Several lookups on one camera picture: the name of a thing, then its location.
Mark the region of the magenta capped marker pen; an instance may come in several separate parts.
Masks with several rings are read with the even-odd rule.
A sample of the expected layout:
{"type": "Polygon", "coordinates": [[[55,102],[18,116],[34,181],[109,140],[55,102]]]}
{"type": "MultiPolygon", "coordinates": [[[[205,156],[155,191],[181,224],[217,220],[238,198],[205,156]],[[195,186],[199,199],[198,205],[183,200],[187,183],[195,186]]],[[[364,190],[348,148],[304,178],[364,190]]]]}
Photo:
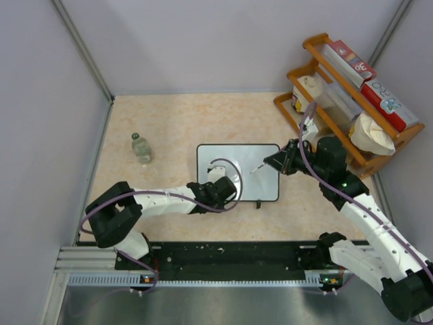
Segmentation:
{"type": "Polygon", "coordinates": [[[253,174],[253,173],[257,172],[259,169],[261,169],[261,168],[264,167],[265,165],[266,165],[265,162],[261,163],[259,166],[257,166],[256,168],[254,168],[254,169],[250,172],[250,174],[253,174]]]}

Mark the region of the black framed whiteboard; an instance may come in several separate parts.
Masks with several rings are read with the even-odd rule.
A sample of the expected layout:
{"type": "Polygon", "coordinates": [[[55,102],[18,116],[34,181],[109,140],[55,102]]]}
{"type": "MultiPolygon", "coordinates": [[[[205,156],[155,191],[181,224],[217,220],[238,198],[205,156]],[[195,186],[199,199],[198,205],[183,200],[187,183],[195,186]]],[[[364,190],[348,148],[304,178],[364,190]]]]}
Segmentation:
{"type": "Polygon", "coordinates": [[[196,149],[197,182],[206,183],[211,166],[224,166],[228,177],[237,188],[240,201],[275,202],[279,199],[279,173],[265,165],[263,159],[279,151],[277,144],[200,144],[196,149]]]}

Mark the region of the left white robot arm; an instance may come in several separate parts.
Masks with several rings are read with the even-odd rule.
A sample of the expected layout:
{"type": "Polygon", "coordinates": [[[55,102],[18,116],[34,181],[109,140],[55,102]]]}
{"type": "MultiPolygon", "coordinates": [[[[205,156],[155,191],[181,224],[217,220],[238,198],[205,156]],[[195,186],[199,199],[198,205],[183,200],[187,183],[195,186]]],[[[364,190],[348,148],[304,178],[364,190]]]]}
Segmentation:
{"type": "Polygon", "coordinates": [[[94,200],[85,212],[99,248],[115,248],[143,269],[152,264],[154,256],[145,234],[134,229],[141,218],[220,213],[236,194],[236,186],[226,176],[168,190],[138,190],[121,181],[94,200]]]}

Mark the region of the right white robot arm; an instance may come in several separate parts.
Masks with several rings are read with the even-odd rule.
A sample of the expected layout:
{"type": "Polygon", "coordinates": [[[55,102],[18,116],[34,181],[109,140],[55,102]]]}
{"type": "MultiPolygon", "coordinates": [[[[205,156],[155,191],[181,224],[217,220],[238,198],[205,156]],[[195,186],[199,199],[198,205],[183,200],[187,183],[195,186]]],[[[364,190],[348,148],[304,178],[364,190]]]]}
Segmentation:
{"type": "Polygon", "coordinates": [[[352,272],[402,322],[432,309],[432,262],[409,244],[365,184],[347,169],[339,139],[323,137],[315,148],[306,140],[291,139],[263,162],[282,175],[314,177],[323,196],[361,230],[376,253],[369,255],[339,233],[324,234],[315,252],[320,266],[336,264],[352,272]]]}

